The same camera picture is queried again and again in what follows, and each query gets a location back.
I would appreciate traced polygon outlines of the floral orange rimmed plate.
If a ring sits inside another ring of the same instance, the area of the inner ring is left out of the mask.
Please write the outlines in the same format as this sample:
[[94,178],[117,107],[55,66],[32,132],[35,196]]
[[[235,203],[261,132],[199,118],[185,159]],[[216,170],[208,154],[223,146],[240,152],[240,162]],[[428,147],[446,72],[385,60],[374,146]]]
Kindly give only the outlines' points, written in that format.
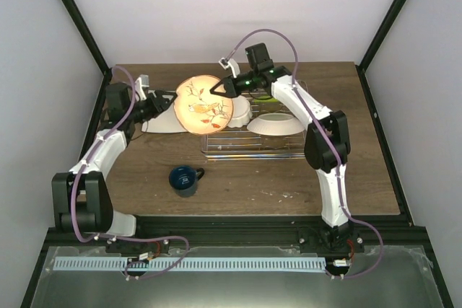
[[291,136],[305,130],[295,116],[286,113],[259,115],[249,122],[247,129],[262,136]]

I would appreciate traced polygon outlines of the white scalloped bowl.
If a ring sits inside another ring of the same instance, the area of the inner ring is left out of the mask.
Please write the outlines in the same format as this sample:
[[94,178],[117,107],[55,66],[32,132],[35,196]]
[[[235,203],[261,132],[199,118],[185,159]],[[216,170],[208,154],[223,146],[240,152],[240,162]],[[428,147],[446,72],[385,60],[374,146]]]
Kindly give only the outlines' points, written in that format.
[[244,96],[239,96],[232,99],[233,112],[228,128],[242,128],[246,126],[252,118],[252,110],[250,102]]

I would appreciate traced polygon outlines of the square bird pattern plate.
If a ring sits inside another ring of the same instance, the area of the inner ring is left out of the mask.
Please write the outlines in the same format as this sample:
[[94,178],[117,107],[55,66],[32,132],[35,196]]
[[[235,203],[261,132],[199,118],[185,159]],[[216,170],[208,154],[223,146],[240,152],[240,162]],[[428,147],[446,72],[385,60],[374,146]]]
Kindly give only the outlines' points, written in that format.
[[145,133],[185,133],[186,129],[180,124],[173,107],[141,125]]

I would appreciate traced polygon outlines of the round bird pattern plate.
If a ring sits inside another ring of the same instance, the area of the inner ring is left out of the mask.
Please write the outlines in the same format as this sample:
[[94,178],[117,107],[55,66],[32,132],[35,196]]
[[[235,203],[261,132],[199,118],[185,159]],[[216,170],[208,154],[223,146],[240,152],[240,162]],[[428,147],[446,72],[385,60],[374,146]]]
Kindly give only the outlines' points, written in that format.
[[187,132],[209,135],[224,130],[231,121],[233,101],[210,93],[218,82],[219,78],[215,76],[198,75],[186,79],[176,88],[175,116]]

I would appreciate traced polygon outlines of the green plate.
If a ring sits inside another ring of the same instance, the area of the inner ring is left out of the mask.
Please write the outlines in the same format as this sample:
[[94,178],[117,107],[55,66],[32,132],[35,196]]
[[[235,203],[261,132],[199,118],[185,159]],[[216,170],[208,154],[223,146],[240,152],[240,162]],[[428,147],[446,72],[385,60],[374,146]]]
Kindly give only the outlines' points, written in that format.
[[272,102],[272,103],[278,103],[278,99],[275,99],[274,97],[252,97],[254,102]]

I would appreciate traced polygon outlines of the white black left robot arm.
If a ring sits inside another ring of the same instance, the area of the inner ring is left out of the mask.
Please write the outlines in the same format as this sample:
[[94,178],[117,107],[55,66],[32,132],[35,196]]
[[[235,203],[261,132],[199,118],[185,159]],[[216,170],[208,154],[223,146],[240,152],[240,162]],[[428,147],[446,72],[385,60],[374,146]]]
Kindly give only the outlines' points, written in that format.
[[135,125],[146,123],[169,110],[177,94],[155,90],[146,95],[141,87],[123,82],[106,87],[108,119],[100,125],[93,144],[69,171],[51,181],[56,228],[61,232],[106,234],[122,237],[132,253],[147,245],[147,234],[136,228],[136,217],[114,209],[106,177],[130,144]]

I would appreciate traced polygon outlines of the dark blue mug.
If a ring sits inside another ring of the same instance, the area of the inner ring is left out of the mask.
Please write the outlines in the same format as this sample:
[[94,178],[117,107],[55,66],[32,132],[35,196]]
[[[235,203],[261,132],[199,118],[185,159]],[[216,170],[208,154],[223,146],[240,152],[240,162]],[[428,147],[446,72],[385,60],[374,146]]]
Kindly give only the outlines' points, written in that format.
[[190,198],[196,193],[204,173],[203,168],[194,169],[186,165],[176,167],[169,174],[170,187],[181,198]]

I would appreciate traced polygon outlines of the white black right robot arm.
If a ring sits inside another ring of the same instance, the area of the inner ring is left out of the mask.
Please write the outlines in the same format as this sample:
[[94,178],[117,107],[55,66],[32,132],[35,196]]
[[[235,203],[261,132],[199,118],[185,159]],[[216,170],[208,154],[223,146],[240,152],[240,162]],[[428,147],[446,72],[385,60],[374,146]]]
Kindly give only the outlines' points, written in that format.
[[232,55],[221,58],[219,65],[232,74],[217,82],[210,92],[236,98],[243,92],[262,89],[301,122],[306,130],[305,159],[315,170],[321,189],[321,244],[329,252],[338,252],[351,232],[345,184],[351,151],[347,117],[342,111],[322,105],[303,89],[295,76],[296,66],[293,70],[275,66],[265,44],[252,45],[245,49],[245,54],[250,71],[240,72]]

